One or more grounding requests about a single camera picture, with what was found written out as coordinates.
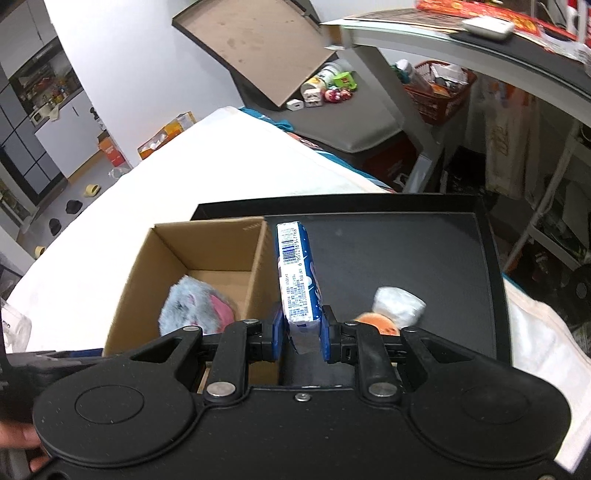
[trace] pink plush ear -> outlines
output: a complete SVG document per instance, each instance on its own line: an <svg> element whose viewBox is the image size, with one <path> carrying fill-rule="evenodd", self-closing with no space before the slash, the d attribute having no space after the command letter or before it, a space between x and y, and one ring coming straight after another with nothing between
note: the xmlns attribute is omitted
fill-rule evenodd
<svg viewBox="0 0 591 480"><path fill-rule="evenodd" d="M227 325L230 325L234 321L234 312L232 309L222 302L215 295L210 295L209 299L212 301L213 309L216 311L217 316L220 319L221 332L224 331Z"/></svg>

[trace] gray cabinet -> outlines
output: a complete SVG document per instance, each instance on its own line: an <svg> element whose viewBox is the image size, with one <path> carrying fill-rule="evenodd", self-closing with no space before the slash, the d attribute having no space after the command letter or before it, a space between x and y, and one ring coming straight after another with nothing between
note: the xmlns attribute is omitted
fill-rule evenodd
<svg viewBox="0 0 591 480"><path fill-rule="evenodd" d="M4 143L4 141L10 136L12 133L12 125L4 115L4 112L0 108L0 145Z"/></svg>
<svg viewBox="0 0 591 480"><path fill-rule="evenodd" d="M7 87L0 92L0 108L2 108L4 115L10 120L13 128L18 127L27 117L27 113L22 107L17 94L12 90L12 87Z"/></svg>
<svg viewBox="0 0 591 480"><path fill-rule="evenodd" d="M27 2L0 23L0 65L7 77L10 78L43 45Z"/></svg>
<svg viewBox="0 0 591 480"><path fill-rule="evenodd" d="M35 126L27 120L18 126L17 133L33 159L39 160L45 153L45 148L35 136Z"/></svg>
<svg viewBox="0 0 591 480"><path fill-rule="evenodd" d="M26 173L25 180L37 193L41 193L49 185L49 178L38 164L34 164Z"/></svg>
<svg viewBox="0 0 591 480"><path fill-rule="evenodd" d="M43 156L39 159L37 163L39 164L43 172L45 172L45 175L47 175L51 179L56 178L61 173L60 169L57 168L57 165L49 156L49 153L43 154Z"/></svg>
<svg viewBox="0 0 591 480"><path fill-rule="evenodd" d="M0 67L0 92L4 90L6 85L8 85L8 79L4 73L4 70L2 70L2 67Z"/></svg>
<svg viewBox="0 0 591 480"><path fill-rule="evenodd" d="M8 140L4 142L4 151L22 175L26 174L35 163L35 159L29 153L16 132L13 132L8 137Z"/></svg>

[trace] white cloth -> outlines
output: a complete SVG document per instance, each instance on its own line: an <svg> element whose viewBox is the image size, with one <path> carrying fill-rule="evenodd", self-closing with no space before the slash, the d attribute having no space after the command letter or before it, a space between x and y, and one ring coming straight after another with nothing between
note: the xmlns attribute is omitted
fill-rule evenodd
<svg viewBox="0 0 591 480"><path fill-rule="evenodd" d="M33 264L8 303L33 323L28 351L100 348L155 223L190 220L199 203L364 192L383 190L273 125L219 109L93 202Z"/></svg>
<svg viewBox="0 0 591 480"><path fill-rule="evenodd" d="M549 306L506 280L505 292L513 366L553 384L569 402L570 428L556 461L572 472L591 437L591 359Z"/></svg>

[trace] floor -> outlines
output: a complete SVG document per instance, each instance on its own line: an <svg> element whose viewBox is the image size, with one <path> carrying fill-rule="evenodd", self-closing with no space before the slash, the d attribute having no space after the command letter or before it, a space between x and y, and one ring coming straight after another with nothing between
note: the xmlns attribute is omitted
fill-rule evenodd
<svg viewBox="0 0 591 480"><path fill-rule="evenodd" d="M20 241L21 246L32 256L35 255L37 246L48 247L86 207L116 182L116 180L109 176L109 172L112 169L113 165L103 155L96 160L88 171L81 174L73 183L65 182L65 188L62 186L63 190L61 193L35 217L31 226L23 234L22 240ZM99 194L92 198L84 197L86 186L94 183L102 187ZM74 215L66 212L66 204L69 200L79 200L82 202L82 208ZM51 234L49 228L49 221L52 218L57 218L61 223L61 229L56 236Z"/></svg>

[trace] cardboard lid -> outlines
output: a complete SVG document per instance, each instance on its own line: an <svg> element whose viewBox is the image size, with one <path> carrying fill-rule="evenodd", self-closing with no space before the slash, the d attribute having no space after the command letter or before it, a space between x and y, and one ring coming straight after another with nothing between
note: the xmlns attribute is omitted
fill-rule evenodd
<svg viewBox="0 0 591 480"><path fill-rule="evenodd" d="M174 23L278 106L332 53L313 22L286 0L200 0Z"/></svg>

